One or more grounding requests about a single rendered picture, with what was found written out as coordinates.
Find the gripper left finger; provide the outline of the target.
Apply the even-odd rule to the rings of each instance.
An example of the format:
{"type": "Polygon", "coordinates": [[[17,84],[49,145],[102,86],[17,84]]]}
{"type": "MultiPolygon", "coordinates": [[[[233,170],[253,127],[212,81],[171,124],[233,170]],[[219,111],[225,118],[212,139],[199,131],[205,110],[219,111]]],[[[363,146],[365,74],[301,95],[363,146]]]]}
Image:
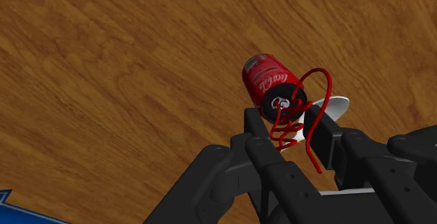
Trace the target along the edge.
{"type": "Polygon", "coordinates": [[[272,145],[261,115],[244,111],[230,146],[204,147],[143,224],[218,224],[248,194],[260,224],[322,224],[319,191],[272,145]]]}

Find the blue flat thing white edge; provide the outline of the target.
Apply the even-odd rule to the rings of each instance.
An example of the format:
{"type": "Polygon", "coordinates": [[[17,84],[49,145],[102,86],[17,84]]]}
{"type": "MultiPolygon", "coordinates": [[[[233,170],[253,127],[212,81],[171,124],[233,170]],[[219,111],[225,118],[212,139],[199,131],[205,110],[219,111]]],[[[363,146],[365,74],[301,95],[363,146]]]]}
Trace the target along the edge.
{"type": "Polygon", "coordinates": [[[0,190],[0,224],[71,224],[6,202],[12,190],[0,190]]]}

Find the white thing with red cord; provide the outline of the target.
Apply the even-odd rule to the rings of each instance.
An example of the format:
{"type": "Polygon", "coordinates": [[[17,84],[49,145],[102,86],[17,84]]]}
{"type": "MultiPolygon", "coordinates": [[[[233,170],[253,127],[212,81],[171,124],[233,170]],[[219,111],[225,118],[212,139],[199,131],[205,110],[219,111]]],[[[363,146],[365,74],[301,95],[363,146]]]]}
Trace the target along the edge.
{"type": "Polygon", "coordinates": [[[312,135],[314,134],[315,128],[321,121],[324,113],[327,114],[328,117],[333,121],[337,121],[346,113],[347,109],[349,108],[349,99],[347,97],[331,95],[332,87],[333,85],[330,73],[323,68],[315,68],[309,70],[299,79],[296,89],[292,92],[289,100],[290,105],[288,107],[282,107],[280,102],[276,99],[272,101],[273,106],[275,106],[277,109],[277,117],[270,130],[270,139],[272,141],[279,142],[279,145],[276,147],[278,152],[282,152],[284,149],[290,148],[296,145],[299,141],[303,140],[303,122],[299,120],[297,123],[293,123],[289,117],[300,112],[305,113],[314,104],[320,108],[314,119],[314,122],[310,125],[307,136],[305,137],[305,151],[319,174],[322,173],[321,167],[317,163],[310,148],[310,141],[312,135]],[[307,77],[316,72],[321,72],[326,77],[326,96],[324,99],[320,99],[315,103],[312,101],[302,102],[301,99],[296,98],[297,90],[299,87],[303,86],[303,82],[307,77]]]}

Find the red drink can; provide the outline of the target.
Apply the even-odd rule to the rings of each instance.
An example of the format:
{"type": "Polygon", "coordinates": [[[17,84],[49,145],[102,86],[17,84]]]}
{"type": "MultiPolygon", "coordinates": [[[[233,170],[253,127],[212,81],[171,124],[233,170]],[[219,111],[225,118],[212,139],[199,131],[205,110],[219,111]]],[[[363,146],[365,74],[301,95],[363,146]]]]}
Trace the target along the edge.
{"type": "Polygon", "coordinates": [[[261,116],[274,123],[277,116],[284,117],[288,111],[277,112],[295,106],[291,97],[307,102],[304,87],[298,87],[297,78],[286,66],[271,54],[251,57],[242,69],[242,80],[249,96],[261,116]]]}

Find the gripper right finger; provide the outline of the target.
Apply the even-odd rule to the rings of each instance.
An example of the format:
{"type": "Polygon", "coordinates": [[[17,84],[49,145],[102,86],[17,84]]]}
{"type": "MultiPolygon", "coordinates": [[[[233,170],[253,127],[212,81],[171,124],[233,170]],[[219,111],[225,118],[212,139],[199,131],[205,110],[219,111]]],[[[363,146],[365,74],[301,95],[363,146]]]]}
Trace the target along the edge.
{"type": "Polygon", "coordinates": [[[395,224],[437,224],[437,125],[379,143],[314,105],[305,112],[304,136],[339,189],[370,184],[395,224]]]}

